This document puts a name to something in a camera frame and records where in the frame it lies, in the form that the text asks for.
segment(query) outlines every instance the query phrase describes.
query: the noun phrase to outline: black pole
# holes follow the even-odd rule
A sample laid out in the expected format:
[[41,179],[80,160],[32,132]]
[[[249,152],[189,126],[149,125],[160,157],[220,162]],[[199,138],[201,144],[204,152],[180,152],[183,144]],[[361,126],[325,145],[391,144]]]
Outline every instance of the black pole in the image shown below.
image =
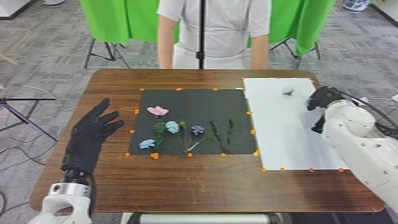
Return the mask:
[[199,12],[199,51],[196,58],[199,59],[199,69],[204,69],[204,27],[206,27],[206,0],[201,0]]

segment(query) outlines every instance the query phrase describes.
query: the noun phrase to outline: metal stand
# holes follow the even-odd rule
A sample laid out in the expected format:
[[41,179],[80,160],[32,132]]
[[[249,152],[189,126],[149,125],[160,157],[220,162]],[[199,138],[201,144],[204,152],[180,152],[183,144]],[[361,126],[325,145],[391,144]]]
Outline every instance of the metal stand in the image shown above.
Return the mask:
[[[41,99],[41,98],[32,98],[32,99],[25,99],[25,98],[18,98],[18,99],[7,99],[7,98],[0,98],[0,107],[4,107],[9,112],[13,113],[13,115],[16,116],[16,118],[20,119],[20,122],[14,123],[13,125],[9,125],[7,127],[4,127],[0,129],[0,132],[9,130],[11,128],[14,128],[16,126],[20,126],[21,124],[32,124],[32,126],[36,127],[36,129],[43,132],[43,134],[53,139],[53,141],[57,142],[57,138],[50,135],[50,133],[43,130],[43,128],[39,127],[39,125],[30,121],[30,116],[37,107],[37,104],[41,101],[53,101],[55,99]],[[34,101],[34,106],[29,110],[29,115],[25,116],[18,110],[14,109],[14,107],[9,105],[7,101]]]
[[96,39],[93,38],[91,49],[89,49],[89,54],[87,54],[87,58],[85,58],[84,68],[87,68],[87,66],[89,66],[91,56],[96,56],[96,57],[103,58],[109,61],[116,61],[117,59],[121,59],[126,67],[130,68],[126,60],[125,60],[125,58],[121,56],[121,52],[117,50],[117,46],[121,46],[123,48],[125,48],[125,46],[121,44],[114,44],[114,43],[109,43],[109,42],[105,42],[103,44],[105,44],[105,48],[107,48],[107,51],[109,51],[109,57],[105,57],[105,56],[101,56],[101,55],[93,53],[93,49],[94,49],[94,45],[96,45]]
[[199,51],[196,58],[199,60],[199,69],[204,69],[204,27],[206,27],[206,0],[201,0],[199,12]]
[[[292,57],[295,58],[295,60],[297,60],[297,67],[295,67],[295,69],[299,69],[300,68],[300,64],[302,64],[302,56],[299,56],[297,54],[295,54],[295,52],[293,52],[293,50],[292,50],[292,48],[290,48],[290,45],[288,45],[288,41],[290,41],[290,39],[292,38],[288,38],[274,47],[272,47],[272,49],[270,49],[270,51],[274,51],[274,49],[281,46],[281,45],[284,45],[284,47],[288,48],[288,50],[290,50],[290,54],[292,54]],[[316,56],[318,56],[318,60],[320,60],[320,46],[318,46],[318,42],[315,42],[315,48],[311,49],[311,51],[316,51]]]

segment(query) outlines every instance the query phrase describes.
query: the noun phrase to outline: white cloth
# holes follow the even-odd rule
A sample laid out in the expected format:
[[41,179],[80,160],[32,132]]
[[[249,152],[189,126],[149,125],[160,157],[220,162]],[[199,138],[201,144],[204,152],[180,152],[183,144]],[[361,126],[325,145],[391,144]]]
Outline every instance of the white cloth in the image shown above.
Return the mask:
[[[158,14],[176,22],[181,19],[174,68],[197,68],[199,12],[199,0],[160,0]],[[217,68],[220,63],[224,68],[249,68],[249,35],[258,37],[268,32],[270,0],[208,0],[204,54],[210,63],[204,60],[206,65],[215,63],[215,67],[212,67]]]

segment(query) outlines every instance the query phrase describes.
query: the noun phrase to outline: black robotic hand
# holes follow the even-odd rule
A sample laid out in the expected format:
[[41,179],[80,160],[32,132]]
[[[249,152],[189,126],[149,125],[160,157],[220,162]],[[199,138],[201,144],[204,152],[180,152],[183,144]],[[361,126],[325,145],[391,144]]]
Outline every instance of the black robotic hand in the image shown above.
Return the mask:
[[93,175],[94,172],[103,142],[125,125],[123,120],[112,122],[119,117],[117,111],[100,117],[109,108],[109,104],[110,100],[105,99],[85,114],[71,130],[62,170],[80,171],[85,175]]

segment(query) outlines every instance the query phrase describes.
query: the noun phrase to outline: black tripod stand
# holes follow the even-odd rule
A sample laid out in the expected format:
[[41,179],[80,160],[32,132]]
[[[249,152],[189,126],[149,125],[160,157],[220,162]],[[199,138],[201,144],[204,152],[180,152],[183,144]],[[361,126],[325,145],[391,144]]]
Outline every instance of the black tripod stand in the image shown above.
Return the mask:
[[206,0],[201,0],[199,12],[199,51],[196,58],[199,60],[199,69],[204,69],[204,27],[206,27]]
[[[4,107],[9,112],[13,113],[13,115],[16,116],[16,118],[20,119],[20,122],[14,123],[13,125],[9,125],[7,127],[4,127],[0,129],[0,132],[9,130],[11,128],[14,128],[16,126],[20,126],[21,124],[32,124],[32,126],[36,127],[36,129],[43,132],[43,134],[53,139],[53,141],[57,142],[57,138],[50,135],[50,133],[43,130],[43,128],[39,127],[39,125],[30,121],[30,116],[34,113],[34,109],[39,105],[41,101],[53,101],[55,99],[41,99],[41,98],[32,98],[32,99],[25,99],[25,98],[18,98],[18,99],[7,99],[7,98],[0,98],[0,107]],[[34,101],[34,106],[29,110],[29,114],[27,116],[18,112],[18,110],[14,109],[14,107],[9,105],[9,101]]]

